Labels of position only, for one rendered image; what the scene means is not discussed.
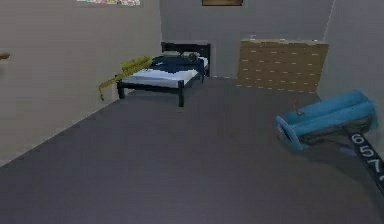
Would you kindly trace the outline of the brown framed picture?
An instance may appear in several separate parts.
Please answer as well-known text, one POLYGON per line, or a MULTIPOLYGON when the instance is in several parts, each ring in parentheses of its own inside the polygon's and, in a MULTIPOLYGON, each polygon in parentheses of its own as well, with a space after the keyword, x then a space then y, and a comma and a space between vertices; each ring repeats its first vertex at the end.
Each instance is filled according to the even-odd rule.
POLYGON ((243 0, 202 0, 202 6, 242 6, 243 0))

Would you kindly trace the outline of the dark blue blanket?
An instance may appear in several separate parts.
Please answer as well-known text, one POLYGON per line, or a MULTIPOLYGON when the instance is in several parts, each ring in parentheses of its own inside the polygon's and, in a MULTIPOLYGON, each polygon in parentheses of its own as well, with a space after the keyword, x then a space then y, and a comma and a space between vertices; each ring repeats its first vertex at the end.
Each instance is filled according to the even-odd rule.
POLYGON ((190 60, 182 56, 165 57, 158 56, 152 59, 150 69, 176 73, 180 71, 196 70, 198 73, 205 71, 204 61, 199 58, 190 60))

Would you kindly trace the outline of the brown chest of drawers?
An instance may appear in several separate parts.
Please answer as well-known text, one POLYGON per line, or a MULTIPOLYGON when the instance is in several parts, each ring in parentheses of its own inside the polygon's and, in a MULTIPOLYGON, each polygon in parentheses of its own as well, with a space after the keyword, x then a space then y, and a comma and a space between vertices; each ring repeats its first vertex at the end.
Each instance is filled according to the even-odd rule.
POLYGON ((315 93, 328 49, 322 41, 242 40, 237 84, 315 93))

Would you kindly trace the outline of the grey pillow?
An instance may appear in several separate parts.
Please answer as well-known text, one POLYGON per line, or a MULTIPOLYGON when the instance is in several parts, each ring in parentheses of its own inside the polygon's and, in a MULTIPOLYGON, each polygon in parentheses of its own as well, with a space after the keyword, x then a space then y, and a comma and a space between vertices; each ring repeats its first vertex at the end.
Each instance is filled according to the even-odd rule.
POLYGON ((196 61, 199 58, 200 54, 198 52, 183 52, 182 57, 188 59, 191 62, 196 61))

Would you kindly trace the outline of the black bar with white figures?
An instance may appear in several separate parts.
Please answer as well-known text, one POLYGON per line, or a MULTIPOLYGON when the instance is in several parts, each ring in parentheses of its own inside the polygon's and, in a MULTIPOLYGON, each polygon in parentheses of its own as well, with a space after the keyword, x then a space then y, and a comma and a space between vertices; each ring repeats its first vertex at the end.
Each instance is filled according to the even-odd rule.
POLYGON ((357 157, 360 159, 380 193, 384 196, 384 160, 362 133, 345 129, 346 136, 352 143, 357 157))

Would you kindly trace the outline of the yellow cloth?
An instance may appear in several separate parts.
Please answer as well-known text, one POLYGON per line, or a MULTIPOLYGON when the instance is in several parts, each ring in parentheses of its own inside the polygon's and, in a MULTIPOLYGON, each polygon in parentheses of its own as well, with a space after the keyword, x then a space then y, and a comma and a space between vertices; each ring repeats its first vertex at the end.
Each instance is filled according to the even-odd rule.
POLYGON ((136 73, 136 72, 138 72, 140 70, 149 68, 150 65, 152 64, 152 62, 153 62, 153 60, 149 56, 143 56, 143 57, 139 57, 139 58, 136 58, 136 59, 132 59, 129 62, 123 61, 121 63, 121 70, 122 70, 122 72, 117 74, 117 75, 115 75, 113 78, 111 78, 111 79, 109 79, 109 80, 107 80, 105 82, 102 82, 98 86, 98 92, 99 92, 100 99, 102 101, 105 100, 104 94, 103 94, 103 89, 104 88, 106 88, 108 86, 111 86, 111 85, 113 85, 115 83, 118 83, 123 78, 131 76, 131 75, 133 75, 134 73, 136 73))

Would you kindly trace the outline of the black frame bed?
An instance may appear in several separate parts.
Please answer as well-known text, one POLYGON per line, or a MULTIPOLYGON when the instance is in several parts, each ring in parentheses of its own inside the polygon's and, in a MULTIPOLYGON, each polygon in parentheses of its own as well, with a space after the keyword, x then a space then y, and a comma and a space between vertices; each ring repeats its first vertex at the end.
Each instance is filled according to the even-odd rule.
POLYGON ((125 90, 145 90, 178 95, 178 106, 184 106, 184 90, 191 87, 195 80, 204 82, 210 76, 211 45, 206 44, 177 44, 162 42, 162 55, 165 57, 182 56, 183 52, 198 52, 199 59, 204 61, 205 71, 198 73, 196 70, 168 73, 147 68, 120 80, 116 89, 120 99, 125 98, 125 90))

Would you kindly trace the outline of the colourful wall poster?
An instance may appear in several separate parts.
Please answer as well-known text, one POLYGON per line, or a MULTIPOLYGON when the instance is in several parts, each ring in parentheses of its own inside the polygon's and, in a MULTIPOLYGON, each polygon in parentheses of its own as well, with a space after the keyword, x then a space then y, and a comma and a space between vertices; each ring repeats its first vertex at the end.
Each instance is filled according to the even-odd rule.
POLYGON ((141 0, 76 0, 77 2, 86 2, 92 4, 104 5, 123 5, 128 7, 140 6, 141 0))

